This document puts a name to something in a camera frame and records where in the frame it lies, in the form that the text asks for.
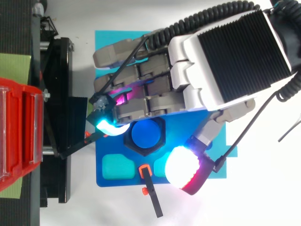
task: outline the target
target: glowing fingertip sensor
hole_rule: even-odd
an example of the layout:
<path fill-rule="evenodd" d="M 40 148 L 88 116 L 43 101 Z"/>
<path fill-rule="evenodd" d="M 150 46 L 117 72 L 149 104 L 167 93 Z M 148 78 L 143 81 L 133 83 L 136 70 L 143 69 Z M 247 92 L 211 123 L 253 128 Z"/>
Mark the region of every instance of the glowing fingertip sensor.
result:
<path fill-rule="evenodd" d="M 179 146 L 173 149 L 166 161 L 165 175 L 172 185 L 183 188 L 198 169 L 198 157 L 188 148 Z"/>
<path fill-rule="evenodd" d="M 109 136 L 118 136 L 120 134 L 123 134 L 128 130 L 129 127 L 130 124 L 121 127 L 115 127 L 109 124 L 105 119 L 101 120 L 101 122 L 96 126 L 96 128 L 98 128 L 101 132 Z"/>

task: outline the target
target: black ribbed panel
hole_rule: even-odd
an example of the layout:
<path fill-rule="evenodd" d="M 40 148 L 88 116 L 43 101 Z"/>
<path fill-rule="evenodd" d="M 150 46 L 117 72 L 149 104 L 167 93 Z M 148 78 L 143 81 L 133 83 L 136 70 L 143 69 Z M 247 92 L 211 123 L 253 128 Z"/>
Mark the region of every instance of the black ribbed panel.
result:
<path fill-rule="evenodd" d="M 291 75 L 262 11 L 198 38 L 225 103 Z"/>
<path fill-rule="evenodd" d="M 0 53 L 31 54 L 32 0 L 0 0 Z"/>

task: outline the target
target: red plastic bin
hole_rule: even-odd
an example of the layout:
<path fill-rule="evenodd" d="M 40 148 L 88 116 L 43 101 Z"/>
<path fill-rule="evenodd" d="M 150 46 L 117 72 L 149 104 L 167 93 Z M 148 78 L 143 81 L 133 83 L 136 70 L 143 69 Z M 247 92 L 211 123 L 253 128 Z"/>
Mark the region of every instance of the red plastic bin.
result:
<path fill-rule="evenodd" d="M 42 161 L 42 91 L 0 78 L 0 191 Z"/>

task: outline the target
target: black metal frame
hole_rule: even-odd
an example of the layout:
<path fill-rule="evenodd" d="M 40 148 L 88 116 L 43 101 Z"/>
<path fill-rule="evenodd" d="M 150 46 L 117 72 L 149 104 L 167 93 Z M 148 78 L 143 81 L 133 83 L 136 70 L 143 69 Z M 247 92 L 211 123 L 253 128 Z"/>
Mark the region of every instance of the black metal frame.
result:
<path fill-rule="evenodd" d="M 41 52 L 44 86 L 50 93 L 45 103 L 44 146 L 51 146 L 54 155 L 44 155 L 41 163 L 41 207 L 47 198 L 59 203 L 70 199 L 71 157 L 59 157 L 70 146 L 84 139 L 87 98 L 70 97 L 72 77 L 72 42 L 69 38 L 52 39 L 46 52 Z"/>

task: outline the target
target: black bracket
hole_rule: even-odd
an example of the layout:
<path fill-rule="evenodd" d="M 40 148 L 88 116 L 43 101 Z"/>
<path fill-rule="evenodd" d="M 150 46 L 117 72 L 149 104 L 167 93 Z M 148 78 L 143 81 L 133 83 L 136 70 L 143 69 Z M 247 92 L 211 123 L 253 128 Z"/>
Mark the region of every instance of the black bracket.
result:
<path fill-rule="evenodd" d="M 147 188 L 148 193 L 150 195 L 152 205 L 154 206 L 156 215 L 157 215 L 158 218 L 162 217 L 163 216 L 162 209 L 161 209 L 161 206 L 160 206 L 160 203 L 159 203 L 156 191 L 155 191 L 154 184 L 153 184 L 152 179 L 151 179 L 149 169 L 147 167 L 142 168 L 142 174 L 143 174 L 143 177 L 144 177 L 144 180 L 145 180 L 146 188 Z"/>

